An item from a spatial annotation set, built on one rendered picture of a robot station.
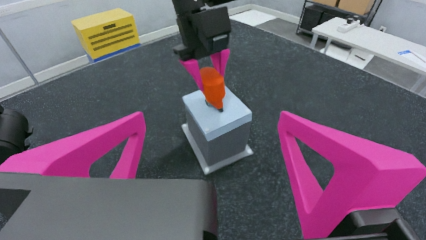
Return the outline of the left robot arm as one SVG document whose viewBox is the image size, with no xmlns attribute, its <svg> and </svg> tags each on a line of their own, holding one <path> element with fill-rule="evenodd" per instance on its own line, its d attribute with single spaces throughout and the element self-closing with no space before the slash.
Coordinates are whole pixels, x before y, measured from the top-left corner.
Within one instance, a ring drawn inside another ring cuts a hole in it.
<svg viewBox="0 0 426 240">
<path fill-rule="evenodd" d="M 213 52 L 226 47 L 231 32 L 227 5 L 201 12 L 197 10 L 205 4 L 213 7 L 234 0 L 171 1 L 176 15 L 191 11 L 190 15 L 176 18 L 184 46 L 191 47 L 203 43 L 207 51 Z M 30 143 L 24 142 L 33 134 L 34 128 L 29 128 L 28 125 L 28 120 L 23 114 L 0 105 L 0 166 L 10 156 L 29 151 L 27 148 L 30 147 Z"/>
</svg>

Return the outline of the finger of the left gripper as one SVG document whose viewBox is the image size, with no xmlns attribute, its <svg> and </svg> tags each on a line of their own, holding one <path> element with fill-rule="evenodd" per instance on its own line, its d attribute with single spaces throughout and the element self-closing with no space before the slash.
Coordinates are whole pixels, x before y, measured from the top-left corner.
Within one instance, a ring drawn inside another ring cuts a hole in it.
<svg viewBox="0 0 426 240">
<path fill-rule="evenodd" d="M 224 69 L 229 54 L 229 48 L 210 55 L 214 69 L 224 77 Z"/>
<path fill-rule="evenodd" d="M 190 60 L 183 62 L 179 59 L 179 61 L 182 62 L 182 65 L 186 69 L 188 68 L 187 71 L 193 76 L 193 78 L 196 81 L 197 85 L 199 86 L 200 90 L 204 91 L 197 60 L 190 59 Z"/>
</svg>

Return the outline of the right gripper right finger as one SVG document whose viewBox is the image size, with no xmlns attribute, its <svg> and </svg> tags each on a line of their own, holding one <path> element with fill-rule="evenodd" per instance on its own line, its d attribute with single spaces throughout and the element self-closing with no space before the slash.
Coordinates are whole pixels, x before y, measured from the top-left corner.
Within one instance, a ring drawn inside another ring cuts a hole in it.
<svg viewBox="0 0 426 240">
<path fill-rule="evenodd" d="M 351 211 L 395 207 L 426 176 L 413 155 L 285 111 L 278 133 L 304 239 L 327 237 Z M 324 192 L 292 134 L 333 164 Z"/>
</svg>

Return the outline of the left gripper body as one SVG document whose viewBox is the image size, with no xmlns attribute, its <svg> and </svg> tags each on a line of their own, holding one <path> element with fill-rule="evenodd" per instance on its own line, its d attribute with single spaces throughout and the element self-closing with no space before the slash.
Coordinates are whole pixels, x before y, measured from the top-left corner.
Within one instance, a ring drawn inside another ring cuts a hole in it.
<svg viewBox="0 0 426 240">
<path fill-rule="evenodd" d="M 190 14 L 191 14 L 191 11 L 188 11 L 188 12 L 176 15 L 176 17 L 180 18 L 180 17 L 184 17 L 184 16 L 187 16 L 187 15 L 190 15 Z M 183 44 L 181 44 L 181 45 L 173 47 L 172 49 L 173 49 L 174 54 L 175 55 L 178 54 L 178 58 L 181 61 L 185 62 L 185 61 L 190 60 L 190 59 L 195 59 L 195 60 L 196 59 L 200 59 L 202 57 L 205 57 L 205 56 L 208 56 L 210 54 L 216 53 L 218 51 L 222 51 L 222 50 L 228 49 L 228 45 L 226 45 L 225 48 L 216 50 L 214 52 L 212 50 L 207 51 L 207 49 L 205 48 L 205 46 L 203 45 L 203 43 L 200 43 L 200 44 L 197 44 L 197 45 L 194 45 L 194 46 L 191 46 L 191 47 L 186 47 Z"/>
</svg>

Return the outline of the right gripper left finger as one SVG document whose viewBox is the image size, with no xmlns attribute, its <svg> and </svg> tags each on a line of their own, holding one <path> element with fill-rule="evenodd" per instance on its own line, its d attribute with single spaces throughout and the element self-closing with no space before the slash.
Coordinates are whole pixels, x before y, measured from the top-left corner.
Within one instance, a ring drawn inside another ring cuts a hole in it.
<svg viewBox="0 0 426 240">
<path fill-rule="evenodd" d="M 143 113 L 137 112 L 110 124 L 11 156 L 0 166 L 0 171 L 90 177 L 90 165 L 131 135 L 110 178 L 135 178 L 145 132 Z"/>
</svg>

